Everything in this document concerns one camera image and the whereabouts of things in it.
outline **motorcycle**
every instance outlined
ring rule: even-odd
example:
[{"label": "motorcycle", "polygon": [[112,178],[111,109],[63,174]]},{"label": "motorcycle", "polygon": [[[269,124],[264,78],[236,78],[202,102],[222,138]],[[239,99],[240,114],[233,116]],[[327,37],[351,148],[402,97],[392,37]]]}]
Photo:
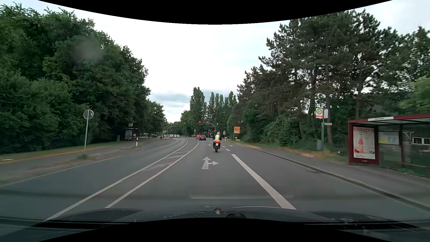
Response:
[{"label": "motorcycle", "polygon": [[215,147],[214,147],[215,152],[218,152],[219,146],[220,146],[219,140],[215,140]]}]

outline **asphalt road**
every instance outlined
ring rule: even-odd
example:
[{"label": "asphalt road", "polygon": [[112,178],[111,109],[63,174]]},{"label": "asphalt road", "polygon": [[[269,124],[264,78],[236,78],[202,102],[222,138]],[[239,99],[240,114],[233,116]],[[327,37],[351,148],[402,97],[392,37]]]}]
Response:
[{"label": "asphalt road", "polygon": [[[425,211],[284,159],[221,144],[215,153],[211,139],[166,139],[116,158],[112,154],[100,162],[2,186],[0,216],[45,220],[100,208],[265,206],[400,221],[430,218]],[[0,234],[9,232],[0,228]]]}]

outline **window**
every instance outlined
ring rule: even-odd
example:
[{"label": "window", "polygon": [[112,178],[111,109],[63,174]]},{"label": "window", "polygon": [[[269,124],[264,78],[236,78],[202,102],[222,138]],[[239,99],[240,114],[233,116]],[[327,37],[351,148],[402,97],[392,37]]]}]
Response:
[{"label": "window", "polygon": [[414,145],[427,145],[430,146],[430,138],[423,138],[423,137],[413,137],[412,143]]}]

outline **cloud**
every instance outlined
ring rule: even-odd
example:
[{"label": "cloud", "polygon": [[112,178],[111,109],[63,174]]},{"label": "cloud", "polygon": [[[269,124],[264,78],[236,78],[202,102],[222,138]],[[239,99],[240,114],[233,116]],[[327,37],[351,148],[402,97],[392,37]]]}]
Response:
[{"label": "cloud", "polygon": [[164,92],[164,93],[151,93],[149,96],[154,101],[175,101],[175,102],[185,102],[189,103],[191,96],[188,96],[183,93],[173,93],[173,92]]},{"label": "cloud", "polygon": [[[1,0],[13,4],[13,0]],[[59,5],[35,0],[21,0],[23,7],[38,12]],[[208,101],[211,91],[237,93],[245,74],[260,65],[259,56],[270,56],[266,39],[273,38],[279,24],[288,21],[243,25],[185,25],[126,19],[93,12],[75,11],[78,18],[90,18],[95,28],[108,33],[119,45],[127,45],[134,56],[142,58],[149,70],[145,86],[150,99],[165,106],[166,118],[178,121],[188,109],[193,87],[200,87]],[[393,26],[401,34],[412,32],[418,25],[430,28],[428,0],[392,0],[367,6],[369,13],[381,21],[381,28]]]}]

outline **straight and right turn arrow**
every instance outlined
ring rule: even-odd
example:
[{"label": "straight and right turn arrow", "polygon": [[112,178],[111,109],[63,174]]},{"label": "straight and right turn arrow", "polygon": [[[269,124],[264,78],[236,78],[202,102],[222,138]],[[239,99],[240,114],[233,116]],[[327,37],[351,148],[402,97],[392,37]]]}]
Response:
[{"label": "straight and right turn arrow", "polygon": [[202,170],[208,170],[209,169],[209,164],[219,164],[218,162],[212,161],[209,162],[211,159],[209,159],[208,157],[203,159],[205,161],[205,164],[203,164]]}]

